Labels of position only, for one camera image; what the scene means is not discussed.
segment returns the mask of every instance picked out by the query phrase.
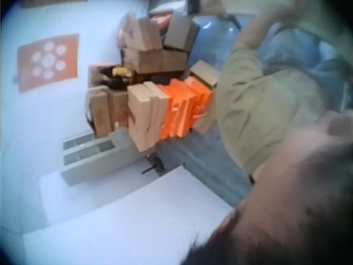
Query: orange sign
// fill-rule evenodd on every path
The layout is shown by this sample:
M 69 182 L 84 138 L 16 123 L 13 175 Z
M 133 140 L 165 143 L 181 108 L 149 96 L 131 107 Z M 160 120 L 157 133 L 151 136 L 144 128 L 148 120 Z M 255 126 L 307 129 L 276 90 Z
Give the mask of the orange sign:
M 38 40 L 18 49 L 21 92 L 77 77 L 78 34 Z

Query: light blue wall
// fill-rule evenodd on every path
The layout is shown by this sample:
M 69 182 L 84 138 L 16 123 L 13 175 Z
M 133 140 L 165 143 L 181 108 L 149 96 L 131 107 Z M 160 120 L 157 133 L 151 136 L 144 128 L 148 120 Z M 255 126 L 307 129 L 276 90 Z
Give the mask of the light blue wall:
M 147 1 L 89 0 L 21 9 L 1 27 L 1 246 L 23 263 L 22 234 L 45 228 L 39 178 L 60 169 L 61 140 L 89 129 L 83 103 L 90 63 L 120 62 L 116 31 L 129 10 Z M 18 47 L 58 35 L 79 34 L 78 78 L 19 93 Z

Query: dark hair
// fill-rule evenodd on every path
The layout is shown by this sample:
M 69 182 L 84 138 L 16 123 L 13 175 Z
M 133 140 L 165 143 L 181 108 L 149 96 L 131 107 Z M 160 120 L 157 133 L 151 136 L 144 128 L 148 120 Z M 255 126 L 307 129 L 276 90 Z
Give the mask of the dark hair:
M 329 265 L 353 263 L 353 144 L 332 147 L 310 157 L 300 166 L 306 178 L 321 178 L 322 185 L 339 191 L 329 195 L 330 207 L 308 202 L 306 218 L 298 224 L 302 241 L 284 245 L 257 229 L 256 241 L 239 248 L 240 239 L 232 231 L 236 222 L 205 244 L 193 244 L 182 265 L 229 264 L 305 264 Z

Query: gray drawer unit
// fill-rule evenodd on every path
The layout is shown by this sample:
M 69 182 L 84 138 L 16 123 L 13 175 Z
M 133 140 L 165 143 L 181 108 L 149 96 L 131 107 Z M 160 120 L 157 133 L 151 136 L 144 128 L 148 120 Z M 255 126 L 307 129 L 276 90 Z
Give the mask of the gray drawer unit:
M 65 140 L 61 149 L 61 174 L 69 186 L 106 176 L 143 155 L 126 128 L 98 139 L 87 132 Z

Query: white flower pattern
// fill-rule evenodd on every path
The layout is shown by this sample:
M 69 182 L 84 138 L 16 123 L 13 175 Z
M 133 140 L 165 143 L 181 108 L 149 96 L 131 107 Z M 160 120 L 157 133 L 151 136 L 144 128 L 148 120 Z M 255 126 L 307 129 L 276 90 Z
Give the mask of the white flower pattern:
M 45 51 L 44 55 L 40 51 L 32 54 L 31 59 L 34 63 L 32 76 L 49 80 L 57 72 L 61 72 L 66 68 L 66 63 L 64 60 L 60 60 L 60 57 L 66 53 L 67 48 L 64 44 L 59 44 L 55 47 L 54 42 L 49 41 L 44 44 L 43 50 Z

